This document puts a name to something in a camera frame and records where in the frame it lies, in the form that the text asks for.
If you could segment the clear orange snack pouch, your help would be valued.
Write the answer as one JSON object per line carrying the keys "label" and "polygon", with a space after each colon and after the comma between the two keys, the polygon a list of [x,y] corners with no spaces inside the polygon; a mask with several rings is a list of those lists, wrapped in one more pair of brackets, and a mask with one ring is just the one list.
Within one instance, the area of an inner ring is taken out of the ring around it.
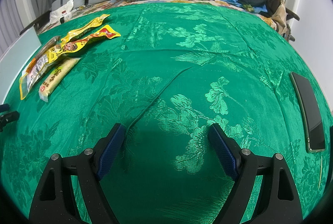
{"label": "clear orange snack pouch", "polygon": [[54,36],[30,61],[23,70],[19,80],[20,99],[26,98],[34,84],[43,76],[55,61],[56,53],[60,51],[60,36]]}

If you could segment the beige noodle packet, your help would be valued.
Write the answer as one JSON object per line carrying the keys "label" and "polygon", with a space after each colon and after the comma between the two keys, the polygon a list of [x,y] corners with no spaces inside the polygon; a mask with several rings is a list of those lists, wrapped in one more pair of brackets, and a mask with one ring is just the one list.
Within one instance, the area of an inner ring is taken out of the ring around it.
{"label": "beige noodle packet", "polygon": [[80,59],[81,58],[66,58],[51,71],[38,91],[42,101],[48,102],[49,95],[55,90],[70,70],[74,68]]}

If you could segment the plain yellow snack packet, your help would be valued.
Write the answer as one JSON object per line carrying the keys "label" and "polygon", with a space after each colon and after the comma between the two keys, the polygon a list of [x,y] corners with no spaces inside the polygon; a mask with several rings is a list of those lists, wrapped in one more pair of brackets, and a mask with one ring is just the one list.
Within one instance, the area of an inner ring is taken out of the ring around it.
{"label": "plain yellow snack packet", "polygon": [[67,33],[65,37],[61,39],[62,44],[66,44],[70,41],[78,40],[81,36],[86,34],[87,32],[91,31],[94,28],[97,28],[101,26],[105,19],[107,19],[110,16],[110,14],[102,14],[101,16],[98,16],[85,24],[83,27],[71,30]]}

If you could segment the yellow red snack packet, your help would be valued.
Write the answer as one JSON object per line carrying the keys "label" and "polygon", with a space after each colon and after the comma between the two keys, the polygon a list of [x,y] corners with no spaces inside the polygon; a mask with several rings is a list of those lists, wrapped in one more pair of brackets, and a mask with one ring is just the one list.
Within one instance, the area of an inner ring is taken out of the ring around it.
{"label": "yellow red snack packet", "polygon": [[48,49],[46,52],[49,63],[57,61],[61,56],[65,56],[71,53],[77,53],[83,49],[87,44],[91,44],[103,39],[114,39],[120,37],[119,32],[113,30],[109,25],[105,25],[100,30],[93,34],[86,36],[83,39],[68,42],[65,44],[57,44],[54,47]]}

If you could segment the black smartphone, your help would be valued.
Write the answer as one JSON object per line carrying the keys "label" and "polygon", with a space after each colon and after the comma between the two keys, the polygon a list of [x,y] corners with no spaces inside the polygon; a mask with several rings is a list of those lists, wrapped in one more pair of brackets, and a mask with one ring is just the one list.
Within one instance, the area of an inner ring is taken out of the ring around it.
{"label": "black smartphone", "polygon": [[295,72],[290,73],[290,78],[299,101],[303,118],[307,152],[322,152],[326,149],[323,122],[311,83],[307,78]]}

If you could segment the white bag on bed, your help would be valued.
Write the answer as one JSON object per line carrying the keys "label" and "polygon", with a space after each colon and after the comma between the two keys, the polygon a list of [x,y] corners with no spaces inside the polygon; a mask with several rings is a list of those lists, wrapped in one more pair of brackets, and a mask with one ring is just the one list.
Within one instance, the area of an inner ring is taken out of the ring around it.
{"label": "white bag on bed", "polygon": [[50,12],[50,23],[65,23],[72,18],[72,10],[74,8],[74,0],[69,0],[65,5]]}

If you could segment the green brocade bedspread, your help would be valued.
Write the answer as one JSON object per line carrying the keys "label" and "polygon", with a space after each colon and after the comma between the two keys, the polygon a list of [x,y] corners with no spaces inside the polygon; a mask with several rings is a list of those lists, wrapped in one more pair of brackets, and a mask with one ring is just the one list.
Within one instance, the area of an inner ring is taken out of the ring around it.
{"label": "green brocade bedspread", "polygon": [[295,49],[258,17],[208,4],[155,2],[106,11],[120,36],[85,47],[47,102],[14,83],[20,117],[1,134],[1,183],[28,215],[53,153],[74,156],[115,123],[126,140],[101,185],[120,223],[212,223],[233,186],[208,142],[218,123],[242,148],[281,153],[303,215],[323,195],[330,153],[308,153],[290,79],[306,77],[324,131],[326,99]]}

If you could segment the beige patterned garment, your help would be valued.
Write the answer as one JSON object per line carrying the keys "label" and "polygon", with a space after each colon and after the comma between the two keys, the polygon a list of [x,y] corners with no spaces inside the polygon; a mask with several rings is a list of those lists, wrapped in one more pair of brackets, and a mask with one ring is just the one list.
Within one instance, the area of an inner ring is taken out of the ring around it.
{"label": "beige patterned garment", "polygon": [[267,0],[266,8],[271,14],[271,19],[277,25],[277,32],[283,35],[287,32],[287,13],[283,0]]}

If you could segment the blue cloth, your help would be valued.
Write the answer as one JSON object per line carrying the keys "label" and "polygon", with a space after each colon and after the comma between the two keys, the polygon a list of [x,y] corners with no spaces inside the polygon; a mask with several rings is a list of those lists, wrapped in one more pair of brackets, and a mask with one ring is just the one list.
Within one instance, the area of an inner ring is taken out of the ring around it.
{"label": "blue cloth", "polygon": [[259,14],[260,12],[268,13],[268,10],[265,5],[263,6],[251,6],[246,4],[241,4],[238,0],[222,0],[230,5],[234,5],[236,7],[240,7],[247,12],[252,12],[255,14]]}

